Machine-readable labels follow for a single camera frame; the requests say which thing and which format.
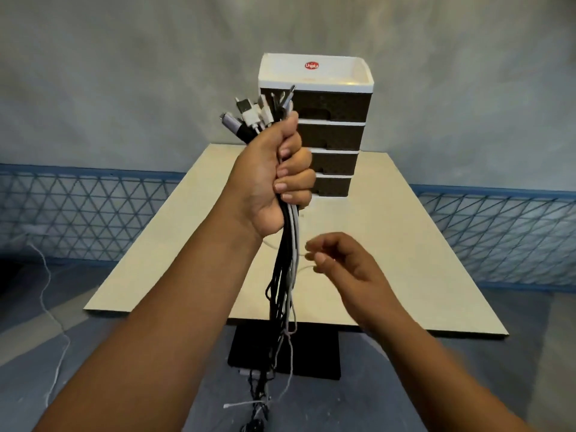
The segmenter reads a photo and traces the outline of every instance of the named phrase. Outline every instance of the metal mesh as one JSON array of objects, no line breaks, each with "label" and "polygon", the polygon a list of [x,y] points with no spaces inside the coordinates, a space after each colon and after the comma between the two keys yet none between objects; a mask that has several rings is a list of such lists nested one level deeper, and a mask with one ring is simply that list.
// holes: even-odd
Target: metal mesh
[{"label": "metal mesh", "polygon": [[[183,175],[0,165],[0,254],[118,261]],[[475,281],[576,285],[576,193],[412,188]]]},{"label": "metal mesh", "polygon": [[576,284],[574,193],[413,189],[475,281]]}]

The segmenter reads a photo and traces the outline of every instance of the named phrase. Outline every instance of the finger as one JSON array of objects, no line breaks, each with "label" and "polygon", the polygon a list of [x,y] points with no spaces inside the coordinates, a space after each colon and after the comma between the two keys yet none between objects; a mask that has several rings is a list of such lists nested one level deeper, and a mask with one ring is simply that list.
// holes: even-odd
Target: finger
[{"label": "finger", "polygon": [[314,255],[314,262],[316,263],[316,272],[323,273],[332,283],[336,289],[341,293],[346,293],[352,288],[352,285],[356,281],[354,276],[352,276],[348,270],[334,259],[329,257],[324,253],[316,253]]},{"label": "finger", "polygon": [[306,243],[306,250],[310,252],[327,251],[335,249],[343,256],[365,252],[358,241],[343,232],[332,232],[318,235]]},{"label": "finger", "polygon": [[276,175],[278,177],[290,176],[298,174],[307,168],[310,168],[312,163],[312,152],[307,148],[300,148],[295,152],[291,158],[286,159],[276,168]]},{"label": "finger", "polygon": [[282,159],[289,158],[301,148],[302,137],[298,132],[296,132],[280,144],[280,147],[278,147],[278,156]]},{"label": "finger", "polygon": [[312,192],[309,190],[291,191],[281,195],[282,200],[289,204],[298,205],[300,208],[305,208],[312,200]]},{"label": "finger", "polygon": [[276,152],[284,139],[291,137],[296,133],[297,127],[298,113],[292,112],[288,118],[272,124],[268,129],[255,137],[254,141],[250,142],[250,145],[255,144],[263,146]]},{"label": "finger", "polygon": [[288,175],[287,177],[276,179],[274,191],[276,194],[282,194],[288,191],[310,189],[314,186],[314,182],[316,182],[316,173],[308,168],[296,175]]}]

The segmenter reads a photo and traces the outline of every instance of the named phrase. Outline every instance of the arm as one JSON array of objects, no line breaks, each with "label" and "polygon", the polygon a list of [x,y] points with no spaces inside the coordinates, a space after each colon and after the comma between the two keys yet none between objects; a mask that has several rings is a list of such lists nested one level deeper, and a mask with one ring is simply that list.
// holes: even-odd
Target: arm
[{"label": "arm", "polygon": [[372,256],[344,233],[306,244],[314,270],[334,283],[350,316],[390,357],[430,431],[530,431],[404,310]]},{"label": "arm", "polygon": [[[273,186],[287,202],[310,202],[315,174],[297,121],[294,114],[273,125],[240,154],[208,217],[58,394],[36,430],[182,429],[262,239],[284,224]],[[292,157],[278,165],[278,153]]]}]

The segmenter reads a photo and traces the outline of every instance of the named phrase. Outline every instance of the floor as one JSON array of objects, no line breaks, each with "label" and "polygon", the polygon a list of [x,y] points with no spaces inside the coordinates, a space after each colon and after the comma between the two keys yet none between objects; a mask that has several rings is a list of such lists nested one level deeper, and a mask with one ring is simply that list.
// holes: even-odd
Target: floor
[{"label": "floor", "polygon": [[[121,317],[82,311],[109,268],[54,266],[46,305],[71,339],[56,386],[59,391]],[[44,397],[65,340],[39,304],[47,280],[39,265],[22,268],[0,295],[0,424],[30,431],[44,410]],[[538,430],[576,430],[576,295],[483,290],[508,328],[506,340],[443,339],[470,372],[513,412]],[[247,400],[248,384],[228,367],[234,327],[224,328],[185,431],[238,431],[250,408],[223,409]],[[378,345],[363,334],[340,334],[342,379],[294,377],[267,430],[423,431],[414,407]],[[280,392],[285,376],[274,381]]]}]

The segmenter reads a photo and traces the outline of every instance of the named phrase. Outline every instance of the brown drawer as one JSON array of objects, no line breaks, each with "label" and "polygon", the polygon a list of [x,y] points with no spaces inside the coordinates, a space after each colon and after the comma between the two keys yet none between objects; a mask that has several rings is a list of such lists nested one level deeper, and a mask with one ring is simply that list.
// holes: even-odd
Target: brown drawer
[{"label": "brown drawer", "polygon": [[304,147],[327,150],[360,150],[363,125],[298,125],[298,133],[302,137]]},{"label": "brown drawer", "polygon": [[[279,97],[282,89],[261,88],[268,102],[271,95]],[[343,93],[326,91],[294,91],[292,103],[294,110],[302,119],[343,121],[353,123],[366,122],[372,94]]]},{"label": "brown drawer", "polygon": [[347,197],[351,180],[342,177],[318,177],[312,193],[325,197]]},{"label": "brown drawer", "polygon": [[316,173],[351,176],[358,154],[312,152],[312,168]]}]

